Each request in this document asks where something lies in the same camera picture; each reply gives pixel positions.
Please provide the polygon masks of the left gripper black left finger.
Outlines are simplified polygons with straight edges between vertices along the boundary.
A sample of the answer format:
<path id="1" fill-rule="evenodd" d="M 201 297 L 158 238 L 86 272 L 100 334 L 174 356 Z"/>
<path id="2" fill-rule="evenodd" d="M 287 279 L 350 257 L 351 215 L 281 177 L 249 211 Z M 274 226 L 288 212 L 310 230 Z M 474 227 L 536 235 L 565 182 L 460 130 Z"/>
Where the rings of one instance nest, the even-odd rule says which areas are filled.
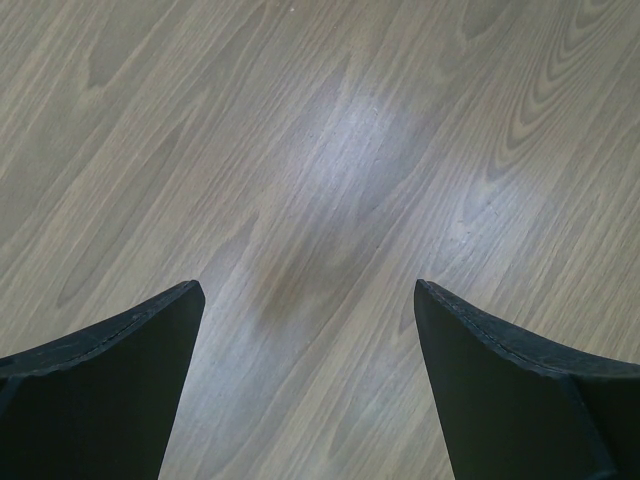
<path id="1" fill-rule="evenodd" d="M 2 358 L 2 478 L 158 478 L 204 306 L 181 282 Z"/>

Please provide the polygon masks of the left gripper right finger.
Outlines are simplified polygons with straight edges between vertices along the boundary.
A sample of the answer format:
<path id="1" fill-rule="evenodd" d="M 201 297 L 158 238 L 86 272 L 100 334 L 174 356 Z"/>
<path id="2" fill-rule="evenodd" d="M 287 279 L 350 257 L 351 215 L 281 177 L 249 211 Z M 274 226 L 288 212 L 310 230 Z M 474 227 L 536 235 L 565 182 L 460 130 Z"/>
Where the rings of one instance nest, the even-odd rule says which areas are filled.
<path id="1" fill-rule="evenodd" d="M 420 346 L 458 479 L 635 479 L 639 368 L 418 281 Z"/>

